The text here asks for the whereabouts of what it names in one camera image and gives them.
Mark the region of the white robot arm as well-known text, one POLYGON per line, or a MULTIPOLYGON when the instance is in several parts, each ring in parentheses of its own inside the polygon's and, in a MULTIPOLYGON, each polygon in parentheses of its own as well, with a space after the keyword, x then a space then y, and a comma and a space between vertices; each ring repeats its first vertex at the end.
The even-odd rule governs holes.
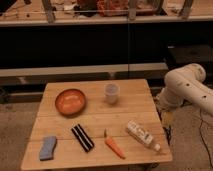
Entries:
POLYGON ((171 110, 187 100, 213 116, 213 89, 203 84, 205 78, 205 69, 197 63, 169 71, 164 77, 165 87, 159 93, 160 106, 171 110))

